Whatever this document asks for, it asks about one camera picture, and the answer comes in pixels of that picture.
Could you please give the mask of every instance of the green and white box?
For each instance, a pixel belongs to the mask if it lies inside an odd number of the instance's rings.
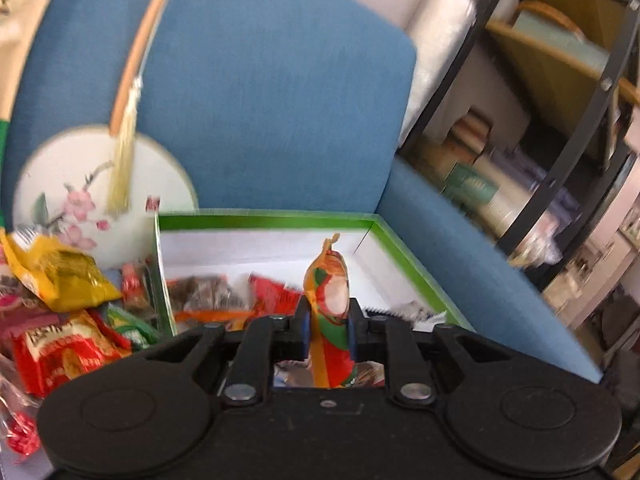
[[[224,274],[247,302],[251,273],[302,289],[307,267],[334,233],[340,233],[334,248],[347,265],[351,297],[362,308],[388,310],[417,301],[471,329],[379,215],[228,209],[156,217],[160,328],[177,333],[166,280]]]

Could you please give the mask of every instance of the blue chair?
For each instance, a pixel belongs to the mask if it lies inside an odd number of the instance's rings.
[[[9,129],[9,218],[41,143],[108,122],[147,2],[52,0]],[[402,30],[352,0],[171,0],[138,129],[177,157],[203,207],[379,212],[479,333],[599,380],[522,275],[394,158],[414,63]]]

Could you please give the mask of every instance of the yellow snack bag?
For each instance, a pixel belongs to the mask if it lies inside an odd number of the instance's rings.
[[[29,229],[8,236],[2,229],[0,242],[16,277],[54,312],[98,306],[122,296],[91,256],[55,237]]]

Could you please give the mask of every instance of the red candy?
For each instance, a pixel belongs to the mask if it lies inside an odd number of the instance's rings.
[[[40,447],[36,422],[25,412],[17,412],[8,423],[6,443],[17,454],[29,456]]]

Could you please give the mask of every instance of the snack package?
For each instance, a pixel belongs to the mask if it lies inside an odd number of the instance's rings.
[[[296,312],[298,302],[302,296],[301,290],[287,288],[283,283],[274,282],[269,278],[263,278],[251,274],[249,285],[254,294],[254,312],[252,317],[292,316]]]
[[[111,328],[131,343],[134,352],[155,345],[162,337],[158,330],[118,306],[108,304],[106,316]]]
[[[153,310],[145,287],[145,266],[124,264],[122,266],[122,302],[124,309],[133,313],[148,314]]]
[[[15,277],[0,246],[0,340],[10,343],[12,336],[25,330],[59,321],[58,314]]]
[[[127,339],[85,310],[70,314],[64,324],[33,328],[14,338],[16,367],[27,393],[37,397],[130,354]]]
[[[251,307],[236,294],[224,276],[192,276],[167,282],[175,320],[200,323],[228,323],[229,330],[241,330]]]
[[[36,431],[38,403],[20,387],[14,364],[0,356],[0,440],[2,450],[11,449],[21,462],[40,448]]]
[[[305,295],[311,305],[310,356],[316,388],[353,386],[357,375],[347,332],[347,266],[342,255],[332,249],[339,237],[335,234],[324,241],[322,252],[305,274]]]
[[[34,228],[7,236],[0,230],[6,260],[18,279],[54,312],[70,312],[122,295],[95,265],[95,260]]]

